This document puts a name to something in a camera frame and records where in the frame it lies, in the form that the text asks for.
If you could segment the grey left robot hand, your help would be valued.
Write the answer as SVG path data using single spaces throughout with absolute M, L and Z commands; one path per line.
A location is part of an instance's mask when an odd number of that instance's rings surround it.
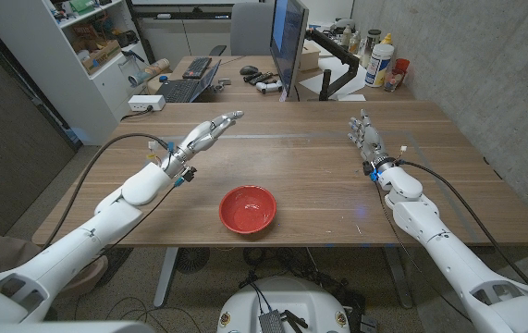
M 177 146 L 172 156 L 164 162 L 162 169 L 171 179 L 174 178 L 186 162 L 197 153 L 212 147 L 226 129 L 233 126 L 243 115 L 243 111 L 233 111 L 196 126 Z

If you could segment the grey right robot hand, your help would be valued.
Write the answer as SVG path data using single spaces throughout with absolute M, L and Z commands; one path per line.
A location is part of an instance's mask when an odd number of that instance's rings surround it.
M 384 141 L 366 111 L 362 109 L 360 114 L 359 118 L 350 119 L 348 137 L 361 152 L 364 174 L 382 173 L 395 165 L 395 159 L 388 155 Z

